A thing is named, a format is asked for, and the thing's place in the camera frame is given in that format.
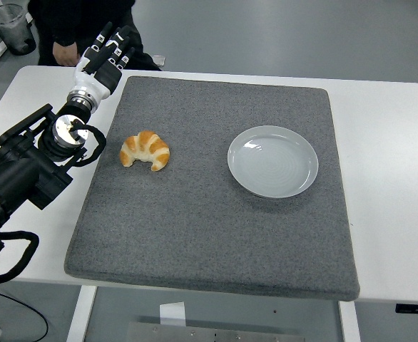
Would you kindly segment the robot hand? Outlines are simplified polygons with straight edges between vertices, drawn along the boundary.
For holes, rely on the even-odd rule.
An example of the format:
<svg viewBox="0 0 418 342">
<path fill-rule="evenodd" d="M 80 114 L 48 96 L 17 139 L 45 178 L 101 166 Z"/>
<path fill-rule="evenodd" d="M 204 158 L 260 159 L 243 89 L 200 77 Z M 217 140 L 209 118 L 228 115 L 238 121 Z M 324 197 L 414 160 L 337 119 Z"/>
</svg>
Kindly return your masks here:
<svg viewBox="0 0 418 342">
<path fill-rule="evenodd" d="M 135 49 L 129 46 L 130 26 L 112 28 L 113 24 L 107 23 L 84 51 L 74 72 L 74 87 L 69 98 L 85 98 L 95 108 L 114 93 Z"/>
</svg>

